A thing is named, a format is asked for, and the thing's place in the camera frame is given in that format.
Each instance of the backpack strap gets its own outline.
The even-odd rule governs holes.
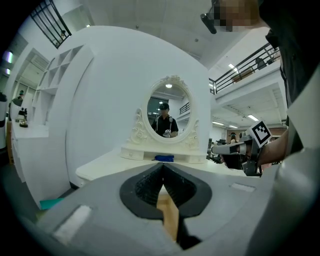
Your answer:
[[[160,115],[155,119],[155,122],[156,122],[156,130],[155,130],[155,131],[158,131],[158,121],[159,121],[159,117],[160,117]]]
[[[171,132],[171,125],[172,125],[173,120],[174,120],[174,119],[170,116],[170,117],[169,117],[169,121],[170,121],[170,132]]]

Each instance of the wooden block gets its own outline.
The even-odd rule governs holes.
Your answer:
[[[8,121],[6,123],[6,150],[8,152],[9,164],[14,165],[15,161],[14,161],[14,156],[12,154],[11,126],[12,126],[11,122]]]
[[[164,229],[169,233],[173,241],[177,240],[179,210],[168,194],[161,194],[158,197],[156,207],[163,212]]]

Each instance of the blue object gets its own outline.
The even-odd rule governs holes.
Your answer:
[[[159,162],[173,162],[174,158],[174,155],[156,155],[154,157],[154,160],[157,160]]]
[[[53,200],[43,200],[43,201],[40,201],[41,210],[50,209],[51,207],[53,207],[55,204],[59,203],[59,202],[62,201],[63,199],[64,199],[64,198],[57,198],[57,199],[53,199]]]

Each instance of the black cap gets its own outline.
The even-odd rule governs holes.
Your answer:
[[[168,110],[169,104],[168,103],[162,103],[159,107],[160,110]]]

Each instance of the white curved wall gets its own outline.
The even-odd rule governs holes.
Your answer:
[[[72,183],[79,184],[78,167],[126,141],[148,88],[166,76],[178,75],[190,88],[199,119],[200,150],[207,150],[211,94],[204,66],[157,37],[112,26],[82,29],[68,38],[59,52],[83,44],[90,46],[94,59],[70,99],[65,146]]]

